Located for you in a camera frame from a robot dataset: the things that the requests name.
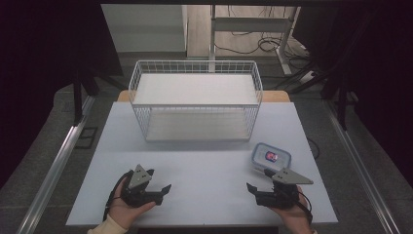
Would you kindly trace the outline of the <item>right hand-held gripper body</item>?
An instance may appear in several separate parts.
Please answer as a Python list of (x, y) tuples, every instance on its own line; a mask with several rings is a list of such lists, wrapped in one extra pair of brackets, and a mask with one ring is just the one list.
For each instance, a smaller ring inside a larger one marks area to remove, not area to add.
[(314, 182), (289, 168), (283, 168), (270, 177), (273, 183), (272, 192), (260, 191), (255, 196), (258, 206), (289, 209), (299, 201), (298, 184), (313, 184)]

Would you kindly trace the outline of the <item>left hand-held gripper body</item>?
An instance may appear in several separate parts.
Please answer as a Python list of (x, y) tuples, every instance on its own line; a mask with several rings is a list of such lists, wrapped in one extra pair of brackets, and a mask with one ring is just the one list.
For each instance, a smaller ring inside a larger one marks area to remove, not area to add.
[(160, 206), (163, 202), (163, 195), (146, 190), (151, 179), (152, 176), (138, 164), (134, 170), (127, 173), (121, 192), (122, 200), (133, 208), (139, 208), (150, 202), (155, 202), (157, 206)]

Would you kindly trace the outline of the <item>clear blue-lidded plastic container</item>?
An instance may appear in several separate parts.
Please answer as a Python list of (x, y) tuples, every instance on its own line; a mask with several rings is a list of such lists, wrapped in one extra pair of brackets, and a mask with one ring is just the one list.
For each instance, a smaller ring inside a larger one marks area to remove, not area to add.
[(251, 162), (261, 172), (265, 169), (277, 172), (283, 168), (290, 167), (291, 155), (285, 150), (259, 142), (252, 150)]

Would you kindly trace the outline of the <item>white wire shelf rack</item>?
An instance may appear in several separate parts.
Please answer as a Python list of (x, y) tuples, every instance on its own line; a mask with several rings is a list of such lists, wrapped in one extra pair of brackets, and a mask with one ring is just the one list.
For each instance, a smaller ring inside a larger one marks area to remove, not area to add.
[(262, 98), (252, 60), (140, 60), (129, 84), (148, 141), (248, 141)]

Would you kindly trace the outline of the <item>person's left hand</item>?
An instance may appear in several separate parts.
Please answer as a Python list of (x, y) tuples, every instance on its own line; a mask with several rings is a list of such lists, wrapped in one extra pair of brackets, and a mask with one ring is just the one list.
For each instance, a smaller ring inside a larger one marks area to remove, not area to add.
[(156, 206), (155, 202), (142, 205), (139, 208), (128, 206), (120, 197), (125, 180), (123, 179), (117, 186), (114, 198), (109, 205), (108, 216), (124, 229), (130, 229), (133, 223), (144, 213)]

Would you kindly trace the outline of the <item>person's right hand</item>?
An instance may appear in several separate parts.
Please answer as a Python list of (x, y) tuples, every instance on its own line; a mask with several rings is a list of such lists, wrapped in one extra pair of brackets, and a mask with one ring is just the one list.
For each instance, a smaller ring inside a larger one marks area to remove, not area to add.
[(272, 208), (272, 211), (281, 217), (284, 226), (291, 234), (314, 234), (306, 213), (298, 205), (287, 210)]

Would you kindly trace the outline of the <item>white power strip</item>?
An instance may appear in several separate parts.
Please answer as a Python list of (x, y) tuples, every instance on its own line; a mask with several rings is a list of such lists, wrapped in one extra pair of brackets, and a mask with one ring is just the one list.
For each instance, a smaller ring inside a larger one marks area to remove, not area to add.
[(301, 84), (307, 83), (308, 81), (312, 80), (315, 76), (315, 73), (313, 70), (309, 71), (308, 73), (306, 73), (300, 80), (299, 82)]

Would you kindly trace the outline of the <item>black stand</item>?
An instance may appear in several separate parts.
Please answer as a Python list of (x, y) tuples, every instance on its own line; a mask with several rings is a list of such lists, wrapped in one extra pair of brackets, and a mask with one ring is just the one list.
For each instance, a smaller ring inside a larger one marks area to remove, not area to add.
[(73, 85), (73, 98), (74, 98), (74, 126), (78, 126), (82, 118), (84, 117), (84, 112), (86, 108), (83, 106), (82, 100), (82, 89), (85, 89), (86, 93), (95, 97), (99, 93), (99, 87), (95, 81), (95, 77), (100, 78), (104, 82), (116, 87), (118, 90), (123, 91), (127, 88), (126, 85), (117, 81), (112, 76), (105, 74), (98, 69), (93, 67), (79, 65), (72, 76)]
[(286, 75), (284, 77), (284, 81), (276, 85), (274, 87), (274, 90), (277, 90), (281, 86), (286, 87), (286, 83), (294, 83), (296, 80), (303, 78), (305, 74), (312, 71), (316, 72), (316, 75), (313, 78), (311, 78), (304, 84), (299, 85), (293, 88), (292, 90), (289, 90), (288, 93), (298, 94), (309, 89), (315, 84), (324, 81), (325, 84), (320, 91), (320, 96), (322, 99), (332, 99), (334, 95), (338, 95), (338, 99), (336, 101), (336, 118), (342, 129), (346, 131), (346, 107), (349, 103), (347, 101), (347, 93), (349, 89), (347, 74), (345, 73), (343, 67), (340, 64), (333, 65), (331, 68), (325, 71), (319, 71), (316, 64), (311, 61), (304, 67), (300, 68), (296, 73)]

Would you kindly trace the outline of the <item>white cabinet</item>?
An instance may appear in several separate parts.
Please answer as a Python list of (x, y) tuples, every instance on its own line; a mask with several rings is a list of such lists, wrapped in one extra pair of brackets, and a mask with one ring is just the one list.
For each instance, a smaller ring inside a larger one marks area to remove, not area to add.
[(101, 4), (118, 53), (185, 52), (186, 5)]

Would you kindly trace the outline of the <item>dark curtain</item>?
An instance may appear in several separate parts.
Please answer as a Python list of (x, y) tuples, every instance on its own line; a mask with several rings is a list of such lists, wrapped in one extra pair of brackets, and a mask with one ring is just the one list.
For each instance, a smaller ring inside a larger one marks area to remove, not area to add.
[[(349, 90), (361, 122), (413, 185), (413, 0), (372, 0), (371, 9), (346, 69)], [(326, 70), (361, 23), (357, 7), (303, 7), (293, 37)]]
[(0, 188), (76, 78), (123, 74), (103, 0), (0, 0)]

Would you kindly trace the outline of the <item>metal floor rail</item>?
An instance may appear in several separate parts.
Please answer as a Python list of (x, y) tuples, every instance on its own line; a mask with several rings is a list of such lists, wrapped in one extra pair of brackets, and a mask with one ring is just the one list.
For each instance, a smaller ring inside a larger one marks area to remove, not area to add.
[(34, 233), (43, 215), (43, 212), (47, 208), (47, 205), (56, 189), (56, 185), (63, 173), (63, 170), (75, 147), (75, 144), (90, 116), (90, 112), (94, 105), (94, 101), (94, 97), (86, 97), (86, 100), (84, 101), (81, 107), (81, 118), (79, 122), (69, 129), (52, 165), (50, 166), (50, 169), (48, 170), (38, 192), (36, 193), (33, 202), (28, 208), (25, 217), (23, 218), (16, 234)]
[(332, 123), (334, 130), (336, 131), (342, 145), (346, 150), (347, 155), (350, 158), (350, 161), (353, 164), (353, 167), (355, 168), (357, 177), (385, 233), (401, 234), (400, 229), (395, 223), (394, 216), (391, 213), (389, 206), (387, 205), (370, 173), (362, 162), (352, 139), (350, 138), (348, 132), (344, 130), (340, 125), (337, 119), (337, 111), (335, 110), (334, 104), (329, 100), (324, 100), (322, 103), (328, 113), (330, 122)]

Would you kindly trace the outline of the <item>white metal desk frame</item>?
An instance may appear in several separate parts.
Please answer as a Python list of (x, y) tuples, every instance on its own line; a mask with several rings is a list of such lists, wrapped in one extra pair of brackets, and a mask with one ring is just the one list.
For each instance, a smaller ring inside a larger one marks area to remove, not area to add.
[(284, 75), (291, 75), (291, 69), (285, 54), (288, 38), (291, 33), (297, 7), (290, 7), (286, 18), (253, 18), (253, 17), (218, 17), (216, 6), (210, 6), (210, 41), (208, 48), (208, 58), (215, 59), (215, 34), (217, 32), (241, 32), (241, 33), (278, 33), (281, 36), (280, 43), (275, 48), (278, 60)]

